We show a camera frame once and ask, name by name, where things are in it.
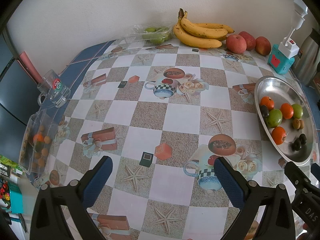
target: teal box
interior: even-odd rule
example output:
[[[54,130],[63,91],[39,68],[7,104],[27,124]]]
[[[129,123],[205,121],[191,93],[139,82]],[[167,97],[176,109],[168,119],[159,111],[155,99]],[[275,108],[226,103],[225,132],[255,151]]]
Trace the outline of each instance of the teal box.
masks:
[[[287,58],[281,51],[279,51],[278,48],[278,44],[274,44],[272,46],[268,63],[278,74],[286,74],[291,65],[294,63],[294,57]]]
[[[23,213],[22,194],[19,187],[11,182],[8,182],[10,190],[11,212],[15,214]]]

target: red apple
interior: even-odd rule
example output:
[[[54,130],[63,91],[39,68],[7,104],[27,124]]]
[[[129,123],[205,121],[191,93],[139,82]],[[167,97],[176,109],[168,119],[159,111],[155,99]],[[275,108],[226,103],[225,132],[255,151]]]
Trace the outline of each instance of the red apple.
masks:
[[[256,39],[247,32],[240,32],[239,35],[245,39],[247,50],[253,50],[256,46]]]
[[[267,56],[271,52],[271,44],[267,38],[260,36],[256,38],[255,49],[260,55]]]
[[[236,34],[227,37],[226,46],[231,52],[236,54],[242,54],[247,49],[245,39]]]

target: banana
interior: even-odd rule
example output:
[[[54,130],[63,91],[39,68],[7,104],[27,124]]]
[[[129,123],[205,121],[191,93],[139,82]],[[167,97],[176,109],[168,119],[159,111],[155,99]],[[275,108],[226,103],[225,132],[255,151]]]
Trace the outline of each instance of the banana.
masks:
[[[235,31],[228,25],[218,23],[195,23],[196,26],[208,28],[208,29],[226,29],[228,33],[234,33]]]
[[[218,41],[225,41],[227,39],[227,36],[225,35],[225,36],[222,36],[222,37],[220,37],[220,38],[216,38],[216,40],[218,40]]]
[[[222,36],[222,37],[220,37],[220,38],[215,38],[215,40],[218,40],[218,41],[225,41],[226,39],[227,39],[227,35]]]
[[[226,29],[209,29],[209,28],[203,28],[199,27],[192,22],[190,22],[187,19],[188,12],[184,12],[184,16],[181,19],[181,26],[184,28],[184,30],[191,35],[199,38],[206,38],[206,39],[216,39],[221,38],[228,34],[228,31]]]
[[[176,35],[176,37],[181,42],[183,42],[184,44],[191,46],[191,47],[203,48],[203,49],[218,48],[222,45],[221,41],[218,41],[215,39],[198,38],[198,37],[194,37],[194,36],[191,36],[188,33],[186,33],[180,24],[183,16],[184,16],[183,10],[180,9],[179,16],[178,16],[178,22],[173,27],[173,33]]]

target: electric kettle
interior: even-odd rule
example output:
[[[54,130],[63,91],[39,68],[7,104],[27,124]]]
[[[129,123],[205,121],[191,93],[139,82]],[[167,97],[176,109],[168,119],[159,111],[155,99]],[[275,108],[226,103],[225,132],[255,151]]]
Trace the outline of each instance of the electric kettle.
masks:
[[[306,86],[310,85],[315,75],[320,72],[320,34],[315,29],[312,28],[311,34],[295,56],[292,71]]]

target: oval stainless steel tray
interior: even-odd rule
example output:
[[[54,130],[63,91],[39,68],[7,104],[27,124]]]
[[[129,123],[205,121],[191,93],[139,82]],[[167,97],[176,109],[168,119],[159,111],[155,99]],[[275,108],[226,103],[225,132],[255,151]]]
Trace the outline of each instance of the oval stainless steel tray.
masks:
[[[282,119],[282,122],[279,126],[283,127],[287,133],[287,137],[284,143],[276,145],[271,137],[271,132],[273,128],[268,128],[266,123],[263,120],[263,117],[260,112],[259,103],[262,97],[268,96],[271,97],[275,103],[275,108],[280,109],[283,103],[299,104],[303,109],[304,128],[302,130],[296,130],[292,126],[292,119]],[[314,141],[314,121],[311,113],[306,107],[302,97],[286,82],[283,80],[273,77],[273,76],[264,76],[260,78],[254,89],[254,99],[255,106],[257,109],[258,116],[262,122],[262,126],[266,131],[271,143],[280,153],[280,155],[286,161],[293,161],[296,165],[306,164],[312,154],[313,141]],[[307,143],[302,146],[301,150],[294,151],[292,150],[292,143],[295,139],[299,137],[300,134],[304,133],[307,137]]]

